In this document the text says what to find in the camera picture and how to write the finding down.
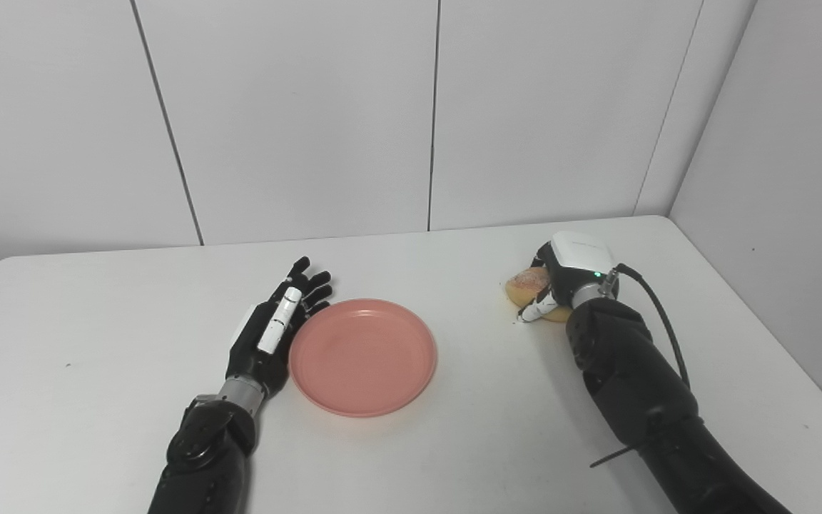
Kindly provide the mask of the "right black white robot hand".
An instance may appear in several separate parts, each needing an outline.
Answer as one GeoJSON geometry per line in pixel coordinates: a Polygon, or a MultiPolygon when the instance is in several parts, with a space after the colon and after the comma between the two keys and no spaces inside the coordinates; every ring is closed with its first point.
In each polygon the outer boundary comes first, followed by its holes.
{"type": "Polygon", "coordinates": [[[545,318],[559,308],[573,311],[599,297],[617,299],[619,277],[614,267],[611,251],[599,238],[558,231],[534,255],[528,270],[542,271],[546,283],[519,309],[519,321],[545,318]]]}

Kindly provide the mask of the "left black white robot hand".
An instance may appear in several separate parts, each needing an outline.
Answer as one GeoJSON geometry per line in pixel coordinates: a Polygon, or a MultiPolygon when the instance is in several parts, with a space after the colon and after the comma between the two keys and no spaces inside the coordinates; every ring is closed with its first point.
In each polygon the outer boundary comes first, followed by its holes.
{"type": "Polygon", "coordinates": [[[250,378],[264,391],[268,399],[279,393],[288,380],[288,361],[294,337],[303,325],[330,305],[333,295],[332,274],[323,271],[315,276],[307,276],[311,261],[303,256],[295,261],[284,281],[263,303],[252,309],[245,325],[238,329],[229,351],[226,378],[250,378]],[[276,325],[272,316],[278,306],[286,302],[286,292],[294,288],[301,293],[293,315],[281,324],[281,337],[274,351],[260,348],[260,339],[265,330],[276,325]]]}

